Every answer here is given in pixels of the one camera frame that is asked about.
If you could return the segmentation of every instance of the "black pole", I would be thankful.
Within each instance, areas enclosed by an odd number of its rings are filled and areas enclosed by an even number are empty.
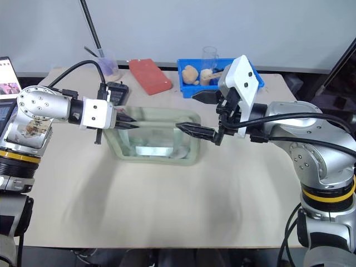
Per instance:
[[[80,3],[82,4],[84,15],[85,15],[85,17],[87,19],[91,34],[93,35],[93,39],[94,39],[96,48],[97,49],[101,49],[100,41],[99,41],[98,35],[96,34],[93,21],[91,20],[91,16],[90,16],[90,13],[89,13],[89,9],[88,9],[87,3],[86,3],[85,0],[80,0]],[[99,50],[99,54],[100,54],[101,57],[104,56],[101,50]]]

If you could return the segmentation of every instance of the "blue plastic bin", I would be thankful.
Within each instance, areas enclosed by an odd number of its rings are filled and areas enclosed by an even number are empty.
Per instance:
[[[227,65],[231,64],[233,61],[234,61],[234,58],[219,58],[217,60],[216,68],[223,70]],[[198,93],[202,90],[216,90],[217,89],[217,85],[212,85],[212,81],[210,82],[211,85],[207,85],[207,86],[186,85],[185,83],[183,83],[182,71],[184,70],[185,66],[187,66],[187,65],[192,65],[193,67],[195,67],[197,69],[198,73],[200,73],[201,59],[179,59],[179,60],[177,60],[180,91],[183,93],[184,98],[191,98],[193,95],[195,95],[196,93]],[[257,71],[253,65],[252,65],[252,69],[254,70],[256,78],[259,82],[258,88],[263,87],[265,85],[265,83],[263,82],[261,76],[257,73]]]

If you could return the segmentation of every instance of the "white wall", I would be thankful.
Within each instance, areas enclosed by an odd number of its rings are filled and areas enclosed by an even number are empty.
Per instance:
[[[265,70],[328,72],[356,37],[355,0],[87,0],[103,47],[118,60],[175,62],[245,53]],[[0,54],[45,72],[94,48],[78,0],[0,0]]]
[[[92,44],[76,0],[0,0],[0,55],[10,56],[17,72],[70,66]]]

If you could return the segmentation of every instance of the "black device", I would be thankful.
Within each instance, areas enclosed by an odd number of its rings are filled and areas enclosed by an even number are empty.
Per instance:
[[[21,91],[9,57],[0,57],[0,135],[11,115],[17,111],[16,98]]]
[[[128,86],[122,82],[108,82],[107,85],[107,101],[113,103],[114,106],[122,106],[127,100]]]

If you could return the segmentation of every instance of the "beige table surface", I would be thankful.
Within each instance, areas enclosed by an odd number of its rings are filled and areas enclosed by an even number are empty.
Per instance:
[[[63,69],[52,70],[47,85]],[[194,110],[217,125],[215,106],[184,99],[174,87],[148,96],[127,70],[128,105]],[[280,75],[262,75],[257,102],[295,100]],[[96,97],[98,76],[81,68],[57,88]],[[51,247],[272,247],[299,202],[293,164],[273,144],[226,136],[220,147],[203,141],[193,166],[137,164],[113,159],[95,131],[55,123],[30,196],[35,204],[25,245]],[[296,235],[291,246],[299,245]]]

